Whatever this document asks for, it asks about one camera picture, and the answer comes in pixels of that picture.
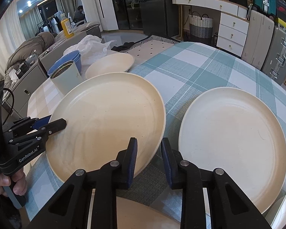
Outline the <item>person's left hand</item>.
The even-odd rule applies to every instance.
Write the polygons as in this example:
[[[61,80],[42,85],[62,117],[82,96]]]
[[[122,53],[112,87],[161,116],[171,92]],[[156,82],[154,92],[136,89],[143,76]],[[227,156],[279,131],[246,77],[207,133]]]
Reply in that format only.
[[[14,173],[11,177],[0,173],[0,194],[7,196],[7,193],[4,191],[4,187],[8,187],[11,185],[11,181],[15,183],[13,187],[13,192],[16,195],[24,196],[27,192],[27,181],[26,175],[24,172],[24,168],[21,168],[19,171]]]

